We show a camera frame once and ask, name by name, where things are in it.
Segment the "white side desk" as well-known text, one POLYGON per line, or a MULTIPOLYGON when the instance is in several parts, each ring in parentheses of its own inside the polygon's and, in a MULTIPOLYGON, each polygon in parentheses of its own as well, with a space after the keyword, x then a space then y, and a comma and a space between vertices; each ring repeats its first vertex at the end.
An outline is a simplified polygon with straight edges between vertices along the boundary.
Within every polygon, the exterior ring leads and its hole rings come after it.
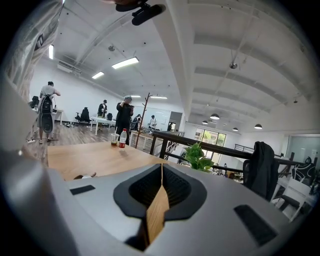
POLYGON ((279 177, 270 200, 290 222, 299 215, 308 213, 317 203, 318 197, 311 195, 311 187, 292 177, 279 177))

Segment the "black office chair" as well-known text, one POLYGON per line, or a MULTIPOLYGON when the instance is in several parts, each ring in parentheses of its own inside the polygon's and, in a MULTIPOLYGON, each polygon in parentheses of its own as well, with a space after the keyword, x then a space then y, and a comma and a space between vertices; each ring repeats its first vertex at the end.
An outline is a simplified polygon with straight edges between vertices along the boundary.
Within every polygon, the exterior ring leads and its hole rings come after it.
POLYGON ((89 115, 89 110, 87 107, 84 107, 81 113, 77 112, 76 116, 74 117, 75 120, 78 121, 78 123, 91 123, 90 115, 89 115))

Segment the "large window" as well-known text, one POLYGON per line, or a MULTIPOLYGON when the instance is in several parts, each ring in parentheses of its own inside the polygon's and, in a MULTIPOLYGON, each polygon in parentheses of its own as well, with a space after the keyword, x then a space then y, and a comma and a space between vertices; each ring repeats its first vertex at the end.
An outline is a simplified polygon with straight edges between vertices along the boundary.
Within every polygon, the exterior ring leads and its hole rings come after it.
POLYGON ((197 128, 194 139, 203 143, 223 147, 225 145, 226 137, 227 135, 224 133, 197 128))

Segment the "wooden table with white legs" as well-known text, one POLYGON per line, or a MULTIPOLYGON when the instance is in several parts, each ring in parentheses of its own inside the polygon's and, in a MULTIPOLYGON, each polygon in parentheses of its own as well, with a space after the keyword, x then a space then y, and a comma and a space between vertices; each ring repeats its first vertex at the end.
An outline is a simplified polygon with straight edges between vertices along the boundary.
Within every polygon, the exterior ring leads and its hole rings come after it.
POLYGON ((64 180, 96 173, 107 176, 167 161, 131 146, 120 148, 108 142, 47 147, 48 167, 57 170, 64 180))

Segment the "wooden coat rack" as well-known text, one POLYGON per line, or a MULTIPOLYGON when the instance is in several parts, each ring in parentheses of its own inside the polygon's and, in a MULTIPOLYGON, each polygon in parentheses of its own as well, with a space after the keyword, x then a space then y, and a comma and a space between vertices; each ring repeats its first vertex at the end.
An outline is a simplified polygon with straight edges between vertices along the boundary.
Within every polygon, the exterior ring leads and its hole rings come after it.
POLYGON ((142 125, 143 125, 143 121, 144 121, 144 117, 145 117, 145 113, 147 111, 147 105, 148 105, 148 101, 149 101, 149 98, 152 96, 152 94, 149 92, 147 97, 145 97, 145 102, 142 104, 143 105, 143 112, 142 112, 142 117, 141 117, 141 122, 140 122, 140 125, 139 125, 139 128, 138 128, 138 133, 137 133, 137 136, 136 136, 136 141, 135 141, 135 145, 134 145, 134 148, 137 149, 138 147, 138 143, 139 143, 139 138, 140 138, 140 134, 141 134, 141 131, 142 131, 142 125))

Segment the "white air conditioner unit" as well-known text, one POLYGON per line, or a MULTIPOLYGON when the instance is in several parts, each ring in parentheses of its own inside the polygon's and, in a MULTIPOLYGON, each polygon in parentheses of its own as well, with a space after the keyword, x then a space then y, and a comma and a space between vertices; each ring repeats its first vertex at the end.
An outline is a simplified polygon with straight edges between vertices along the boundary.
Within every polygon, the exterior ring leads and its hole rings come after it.
POLYGON ((73 65, 70 65, 70 64, 68 64, 64 61, 61 61, 61 60, 59 60, 57 62, 57 68, 61 71, 68 73, 68 74, 73 73, 73 74, 80 75, 82 73, 82 71, 79 68, 77 68, 73 65))

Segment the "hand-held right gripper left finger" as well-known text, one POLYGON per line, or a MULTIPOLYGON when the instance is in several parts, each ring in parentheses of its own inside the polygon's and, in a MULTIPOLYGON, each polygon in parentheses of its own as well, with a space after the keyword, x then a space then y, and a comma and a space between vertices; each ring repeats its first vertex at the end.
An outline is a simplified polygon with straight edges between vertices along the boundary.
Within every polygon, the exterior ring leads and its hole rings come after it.
POLYGON ((67 183, 76 202, 79 256, 163 256, 151 244, 147 210, 161 185, 162 166, 141 168, 67 183))

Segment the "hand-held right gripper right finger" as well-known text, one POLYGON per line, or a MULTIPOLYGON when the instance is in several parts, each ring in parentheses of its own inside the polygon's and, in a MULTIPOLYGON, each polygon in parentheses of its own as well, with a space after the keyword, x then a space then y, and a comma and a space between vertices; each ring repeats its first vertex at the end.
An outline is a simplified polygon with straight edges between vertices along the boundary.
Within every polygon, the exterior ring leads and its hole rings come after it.
POLYGON ((148 255, 273 256, 288 241, 289 220, 242 184, 184 166, 163 168, 201 184, 206 197, 190 218, 165 221, 148 255))

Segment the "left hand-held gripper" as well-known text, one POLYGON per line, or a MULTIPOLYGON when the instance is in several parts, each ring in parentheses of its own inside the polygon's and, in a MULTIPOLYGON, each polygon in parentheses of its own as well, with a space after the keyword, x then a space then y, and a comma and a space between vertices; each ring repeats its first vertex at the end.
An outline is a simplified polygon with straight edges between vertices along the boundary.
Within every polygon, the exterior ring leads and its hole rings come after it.
POLYGON ((22 147, 34 113, 0 74, 0 254, 79 256, 48 171, 22 147))

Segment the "green plant in white pot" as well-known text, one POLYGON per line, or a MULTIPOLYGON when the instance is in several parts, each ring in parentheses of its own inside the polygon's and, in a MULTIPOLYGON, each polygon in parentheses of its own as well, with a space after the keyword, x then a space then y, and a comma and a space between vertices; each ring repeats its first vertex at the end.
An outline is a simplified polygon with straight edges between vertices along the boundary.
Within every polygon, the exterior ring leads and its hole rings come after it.
POLYGON ((206 158, 199 142, 185 149, 184 159, 188 161, 194 170, 211 173, 214 162, 206 158))

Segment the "dark jacket on chair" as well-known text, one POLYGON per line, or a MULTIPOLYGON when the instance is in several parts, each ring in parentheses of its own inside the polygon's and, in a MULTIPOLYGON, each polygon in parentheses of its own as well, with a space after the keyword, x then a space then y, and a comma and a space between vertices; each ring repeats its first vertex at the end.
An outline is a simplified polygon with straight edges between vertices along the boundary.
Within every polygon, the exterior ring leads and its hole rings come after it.
POLYGON ((271 201, 278 183, 279 166, 274 150, 263 141, 255 142, 250 159, 243 162, 243 185, 271 201))

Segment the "black metal railing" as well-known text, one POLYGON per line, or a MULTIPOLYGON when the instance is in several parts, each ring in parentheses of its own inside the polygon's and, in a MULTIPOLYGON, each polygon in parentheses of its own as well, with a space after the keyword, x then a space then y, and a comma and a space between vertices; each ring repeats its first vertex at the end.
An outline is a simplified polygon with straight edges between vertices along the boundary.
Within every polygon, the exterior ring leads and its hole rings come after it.
POLYGON ((161 146, 160 153, 159 153, 159 158, 161 158, 161 159, 164 159, 165 157, 172 157, 172 158, 182 160, 182 161, 186 160, 182 156, 179 156, 177 154, 174 154, 174 153, 171 153, 170 151, 168 151, 167 150, 168 142, 177 143, 177 144, 181 144, 184 146, 190 146, 190 147, 195 143, 199 143, 201 148, 204 150, 208 150, 213 153, 218 153, 218 154, 225 155, 225 156, 245 159, 245 160, 250 160, 253 155, 252 153, 249 153, 249 152, 244 152, 244 151, 239 151, 239 150, 235 150, 235 149, 231 149, 231 148, 227 148, 227 147, 212 145, 212 144, 208 144, 205 142, 199 142, 194 139, 186 138, 184 136, 178 136, 178 134, 179 134, 179 132, 154 131, 153 132, 153 140, 152 140, 149 154, 153 155, 156 140, 157 140, 157 138, 159 138, 159 139, 162 139, 162 146, 161 146))

